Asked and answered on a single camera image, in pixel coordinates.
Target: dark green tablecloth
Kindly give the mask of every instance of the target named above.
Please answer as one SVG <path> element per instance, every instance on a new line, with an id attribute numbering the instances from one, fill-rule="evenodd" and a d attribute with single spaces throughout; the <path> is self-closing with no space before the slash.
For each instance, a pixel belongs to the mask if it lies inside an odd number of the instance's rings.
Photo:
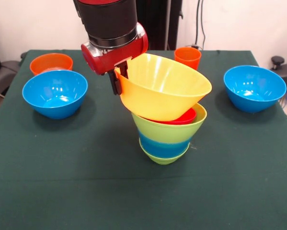
<path id="1" fill-rule="evenodd" d="M 287 118 L 279 104 L 243 113 L 224 91 L 227 69 L 256 64 L 251 52 L 203 52 L 207 120 L 167 166 L 142 152 L 108 76 L 80 51 L 60 52 L 89 82 L 81 109 L 61 121 L 34 112 L 22 87 L 45 52 L 28 52 L 0 109 L 0 230 L 287 229 Z"/>

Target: plastic bowl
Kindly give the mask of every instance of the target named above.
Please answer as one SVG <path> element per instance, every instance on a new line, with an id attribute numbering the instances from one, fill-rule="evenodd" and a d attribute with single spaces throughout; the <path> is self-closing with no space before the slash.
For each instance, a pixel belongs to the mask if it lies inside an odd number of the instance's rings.
<path id="1" fill-rule="evenodd" d="M 276 73 L 258 66 L 236 66 L 224 75 L 232 103 L 240 110 L 256 113 L 274 105 L 287 91 Z"/>
<path id="2" fill-rule="evenodd" d="M 142 150 L 144 151 L 144 153 L 152 160 L 154 161 L 155 163 L 157 164 L 161 164 L 161 165 L 167 165 L 167 164 L 171 164 L 175 161 L 177 161 L 179 158 L 181 158 L 188 150 L 188 148 L 180 155 L 176 156 L 176 157 L 173 157 L 173 158 L 160 158 L 160 157 L 155 157 L 151 154 L 149 154 L 144 148 L 143 146 L 141 145 L 141 140 L 139 140 L 139 143 L 140 143 L 140 146 L 142 148 Z"/>
<path id="3" fill-rule="evenodd" d="M 200 104 L 193 106 L 196 110 L 196 118 L 191 124 L 187 125 L 167 125 L 160 124 L 142 118 L 132 113 L 135 124 L 139 132 L 145 137 L 161 143 L 175 144 L 188 141 L 198 131 L 207 117 L 206 109 Z"/>
<path id="4" fill-rule="evenodd" d="M 73 60 L 65 54 L 50 53 L 35 58 L 30 64 L 30 70 L 34 75 L 51 70 L 72 70 Z"/>
<path id="5" fill-rule="evenodd" d="M 73 115 L 88 89 L 84 76 L 70 70 L 44 72 L 31 78 L 22 95 L 37 112 L 52 119 Z"/>
<path id="6" fill-rule="evenodd" d="M 190 144 L 190 139 L 184 142 L 168 144 L 151 140 L 139 132 L 140 143 L 150 155 L 159 158 L 173 158 L 185 152 Z"/>
<path id="7" fill-rule="evenodd" d="M 190 108 L 186 113 L 184 113 L 180 118 L 173 121 L 154 121 L 157 123 L 168 124 L 168 125 L 187 125 L 194 121 L 196 117 L 196 111 Z"/>
<path id="8" fill-rule="evenodd" d="M 138 116 L 173 121 L 211 92 L 209 80 L 177 61 L 142 54 L 128 62 L 128 79 L 116 69 L 121 101 Z"/>

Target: blue bowl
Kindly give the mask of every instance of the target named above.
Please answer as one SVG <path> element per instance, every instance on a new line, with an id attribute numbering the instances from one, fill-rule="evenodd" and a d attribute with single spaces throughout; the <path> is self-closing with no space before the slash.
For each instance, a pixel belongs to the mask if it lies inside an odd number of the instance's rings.
<path id="1" fill-rule="evenodd" d="M 173 158 L 181 155 L 188 147 L 190 140 L 167 144 L 151 140 L 139 132 L 140 143 L 142 148 L 150 155 L 158 158 Z"/>
<path id="2" fill-rule="evenodd" d="M 240 110 L 256 113 L 274 105 L 287 91 L 276 73 L 258 66 L 236 66 L 224 75 L 227 94 Z"/>
<path id="3" fill-rule="evenodd" d="M 52 119 L 73 115 L 81 106 L 88 89 L 84 76 L 70 70 L 44 72 L 31 78 L 22 95 L 37 112 Z"/>

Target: red bowl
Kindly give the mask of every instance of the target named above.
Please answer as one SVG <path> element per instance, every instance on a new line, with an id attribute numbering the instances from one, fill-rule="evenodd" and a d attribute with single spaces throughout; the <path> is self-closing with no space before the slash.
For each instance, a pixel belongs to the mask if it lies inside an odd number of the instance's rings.
<path id="1" fill-rule="evenodd" d="M 190 108 L 186 113 L 184 113 L 180 118 L 177 118 L 173 121 L 154 121 L 153 122 L 167 124 L 167 125 L 187 125 L 194 121 L 196 117 L 196 111 L 193 108 Z"/>

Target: white wall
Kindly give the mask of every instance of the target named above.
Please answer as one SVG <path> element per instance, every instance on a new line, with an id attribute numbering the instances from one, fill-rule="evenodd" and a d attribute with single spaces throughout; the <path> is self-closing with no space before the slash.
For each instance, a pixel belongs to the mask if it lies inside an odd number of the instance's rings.
<path id="1" fill-rule="evenodd" d="M 195 41 L 197 0 L 184 0 L 178 47 Z M 287 0 L 204 0 L 206 50 L 251 50 L 260 66 L 271 56 L 287 61 Z M 200 30 L 199 45 L 203 35 Z"/>
<path id="2" fill-rule="evenodd" d="M 29 49 L 80 49 L 88 39 L 72 0 L 0 0 L 0 59 Z"/>
<path id="3" fill-rule="evenodd" d="M 196 3 L 184 0 L 178 46 L 195 40 Z M 273 55 L 287 60 L 287 0 L 204 0 L 203 16 L 205 49 L 251 50 L 264 67 Z M 0 0 L 2 61 L 29 49 L 80 49 L 87 39 L 72 0 Z"/>

